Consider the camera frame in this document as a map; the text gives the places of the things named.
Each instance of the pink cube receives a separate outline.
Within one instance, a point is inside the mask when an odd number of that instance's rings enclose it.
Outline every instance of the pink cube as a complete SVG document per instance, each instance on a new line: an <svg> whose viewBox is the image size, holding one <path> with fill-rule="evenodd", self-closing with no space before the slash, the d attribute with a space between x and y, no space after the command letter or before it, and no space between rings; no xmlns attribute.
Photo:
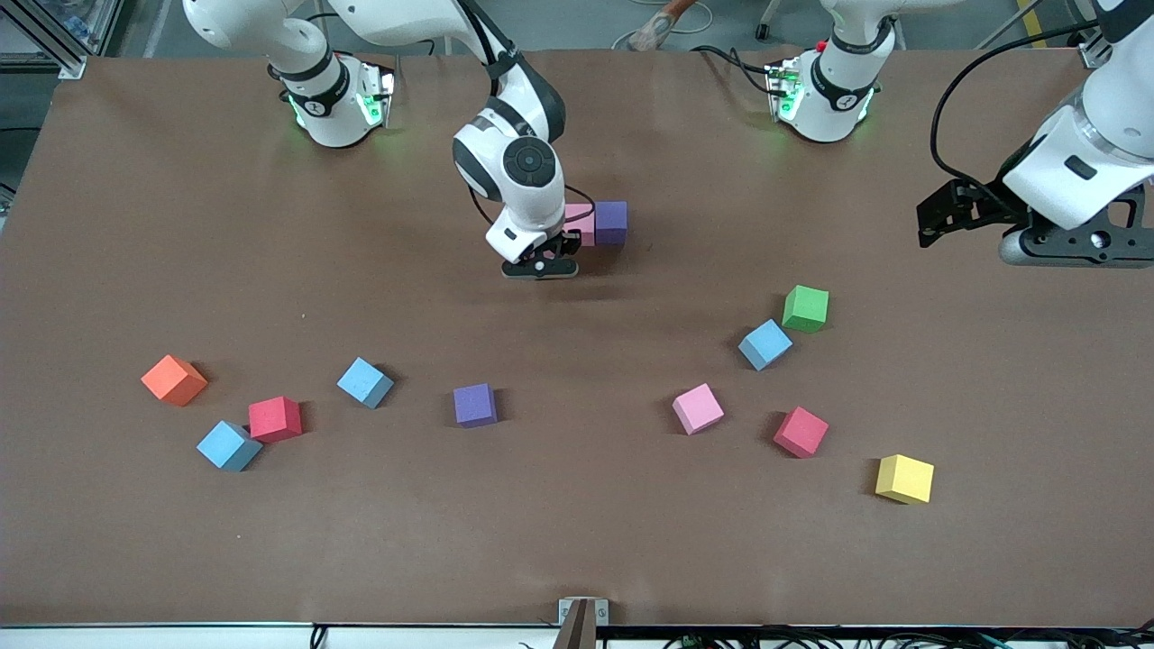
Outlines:
<svg viewBox="0 0 1154 649"><path fill-rule="evenodd" d="M249 435L261 443L284 441L304 434L300 404L278 396L248 406Z"/></svg>
<svg viewBox="0 0 1154 649"><path fill-rule="evenodd" d="M799 406L786 416L773 441L797 457L812 457L829 428L829 424Z"/></svg>
<svg viewBox="0 0 1154 649"><path fill-rule="evenodd" d="M595 225L593 214L590 214L584 218L578 218L577 221L572 222L570 222L569 219L575 216L585 214L591 209L593 209L593 206L589 203L576 203L576 204L569 203L565 206L565 231L568 232L570 230L579 230L582 246L593 245L593 231Z"/></svg>
<svg viewBox="0 0 1154 649"><path fill-rule="evenodd" d="M677 413L677 419L681 419L681 425L690 435L717 424L725 415L707 383L702 383L673 400L673 411Z"/></svg>

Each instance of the yellow cube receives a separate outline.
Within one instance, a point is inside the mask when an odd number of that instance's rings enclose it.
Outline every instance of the yellow cube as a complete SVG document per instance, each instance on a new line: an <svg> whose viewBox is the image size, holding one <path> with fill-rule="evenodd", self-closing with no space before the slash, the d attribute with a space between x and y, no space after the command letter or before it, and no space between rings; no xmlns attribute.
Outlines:
<svg viewBox="0 0 1154 649"><path fill-rule="evenodd" d="M913 505L930 501L930 486L932 484L932 464L905 455L891 455L882 460L875 491L878 495Z"/></svg>

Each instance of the blue cube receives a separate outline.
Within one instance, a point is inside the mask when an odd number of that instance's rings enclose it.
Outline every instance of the blue cube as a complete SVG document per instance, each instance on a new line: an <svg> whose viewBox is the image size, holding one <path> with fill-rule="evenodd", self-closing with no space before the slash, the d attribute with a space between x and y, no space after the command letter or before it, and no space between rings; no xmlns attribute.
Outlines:
<svg viewBox="0 0 1154 649"><path fill-rule="evenodd" d="M737 349L741 350L741 353L745 355L754 370L760 372L792 345L793 342L781 330L781 327L778 327L777 322L770 320L745 336L745 340L741 341Z"/></svg>
<svg viewBox="0 0 1154 649"><path fill-rule="evenodd" d="M225 471L241 471L261 452L261 442L248 437L248 432L228 422L220 422L204 435L196 450Z"/></svg>
<svg viewBox="0 0 1154 649"><path fill-rule="evenodd" d="M337 381L337 387L349 393L349 396L361 402L367 408L381 405L381 400L392 389L392 379L384 375L364 358L358 358Z"/></svg>
<svg viewBox="0 0 1154 649"><path fill-rule="evenodd" d="M488 383L452 390L457 423L464 428L475 428L497 423L497 403Z"/></svg>

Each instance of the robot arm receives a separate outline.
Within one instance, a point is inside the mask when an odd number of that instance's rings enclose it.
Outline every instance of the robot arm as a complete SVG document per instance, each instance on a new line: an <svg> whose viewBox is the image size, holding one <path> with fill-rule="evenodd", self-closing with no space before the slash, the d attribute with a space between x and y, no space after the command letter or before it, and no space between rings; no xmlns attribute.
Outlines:
<svg viewBox="0 0 1154 649"><path fill-rule="evenodd" d="M563 232L564 173L549 144L565 127L561 96L524 59L473 0L422 0L337 6L358 36L400 45L451 36L485 66L485 106L452 142L454 162L470 188L504 208L486 240L505 259L509 277L572 276L564 259L579 238Z"/></svg>
<svg viewBox="0 0 1154 649"><path fill-rule="evenodd" d="M384 121L391 74L335 54L320 29L288 17L304 0L183 0L193 28L225 50L260 52L288 90L297 120L317 143L355 144ZM472 191L504 208L486 240L509 277L568 277L580 246L564 229L564 174L550 142L565 126L561 96L473 0L345 0L334 9L377 45L452 37L492 80L480 113L454 137L457 170Z"/></svg>
<svg viewBox="0 0 1154 649"><path fill-rule="evenodd" d="M288 17L304 0L183 0L202 38L222 50L260 52L284 83L297 122L325 147L355 144L384 121L391 75L337 55L308 21Z"/></svg>
<svg viewBox="0 0 1154 649"><path fill-rule="evenodd" d="M986 192L957 179L923 201L922 247L954 230L1002 223L1011 225L1001 247L1007 263L1154 264L1154 230L1142 226L1142 184L1154 177L1154 6L1112 0L1095 9L1114 46L1110 60L1050 113ZM1126 210L1124 223L1110 221L1111 204Z"/></svg>
<svg viewBox="0 0 1154 649"><path fill-rule="evenodd" d="M961 0L822 0L833 35L820 50L771 68L770 110L775 120L815 142L837 142L853 132L874 97L878 72L893 52L894 16Z"/></svg>

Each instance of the circular button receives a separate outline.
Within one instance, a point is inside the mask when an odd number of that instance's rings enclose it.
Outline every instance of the circular button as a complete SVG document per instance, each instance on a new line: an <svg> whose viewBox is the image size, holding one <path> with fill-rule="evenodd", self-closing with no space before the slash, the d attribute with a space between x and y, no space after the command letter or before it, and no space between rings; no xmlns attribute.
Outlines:
<svg viewBox="0 0 1154 649"><path fill-rule="evenodd" d="M541 157L540 152L526 147L517 154L517 166L524 171L533 173L534 171L541 169Z"/></svg>
<svg viewBox="0 0 1154 649"><path fill-rule="evenodd" d="M537 137L518 137L509 143L502 156L505 173L525 187L545 187L557 172L553 149Z"/></svg>

